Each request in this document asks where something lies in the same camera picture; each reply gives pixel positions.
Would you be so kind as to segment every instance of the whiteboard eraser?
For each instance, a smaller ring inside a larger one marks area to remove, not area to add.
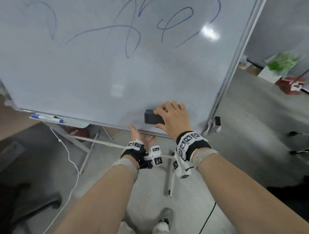
[[[144,113],[146,124],[164,123],[163,118],[160,115],[156,115],[153,110],[146,110]]]

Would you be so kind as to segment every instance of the hand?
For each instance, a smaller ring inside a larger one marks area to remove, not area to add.
[[[174,140],[181,133],[192,131],[189,115],[183,103],[178,105],[176,101],[166,102],[154,110],[154,113],[160,115],[165,122],[165,124],[158,123],[155,127],[165,131]]]
[[[140,140],[145,145],[145,150],[148,152],[151,144],[155,141],[155,136],[140,134],[133,125],[129,125],[132,141]]]

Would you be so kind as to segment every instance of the blue marker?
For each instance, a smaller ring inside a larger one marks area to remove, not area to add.
[[[48,120],[48,121],[52,121],[56,123],[63,123],[63,119],[58,119],[58,118],[51,117],[51,116],[31,114],[30,117],[34,119],[42,119],[42,120]]]

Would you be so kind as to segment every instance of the white cable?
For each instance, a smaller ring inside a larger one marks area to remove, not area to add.
[[[68,151],[68,148],[65,146],[65,144],[62,142],[62,140],[55,134],[55,132],[54,132],[53,130],[52,130],[52,132],[53,132],[53,134],[57,137],[58,141],[61,142],[61,143],[63,144],[63,146],[65,147],[66,151],[68,152],[68,159],[69,159],[69,161],[70,161],[71,163],[74,164],[74,166],[75,166],[75,168],[76,168],[76,170],[77,170],[77,180],[76,180],[76,184],[75,184],[74,188],[73,188],[73,189],[71,190],[71,192],[70,192],[70,195],[69,195],[69,198],[68,198],[66,204],[62,207],[62,209],[59,211],[59,213],[56,215],[56,217],[55,217],[55,218],[53,219],[53,221],[50,223],[50,225],[49,225],[48,228],[45,230],[45,232],[43,232],[43,234],[45,234],[45,233],[47,232],[47,230],[48,230],[48,229],[50,228],[50,226],[54,223],[54,221],[56,220],[56,218],[58,217],[58,215],[61,213],[61,211],[62,211],[62,210],[66,207],[66,205],[68,204],[68,202],[69,202],[69,200],[70,200],[70,198],[71,198],[72,192],[73,192],[73,190],[74,190],[74,189],[76,188],[76,186],[77,186],[77,182],[78,182],[78,178],[79,178],[78,168],[77,168],[76,164],[70,160],[70,152]]]

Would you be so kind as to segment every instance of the white pants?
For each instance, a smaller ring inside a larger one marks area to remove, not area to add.
[[[168,225],[166,222],[160,222],[154,226],[152,229],[152,234],[166,234],[169,233]],[[118,234],[136,234],[135,231],[132,230],[128,226],[126,222],[121,222],[120,227],[118,229]]]

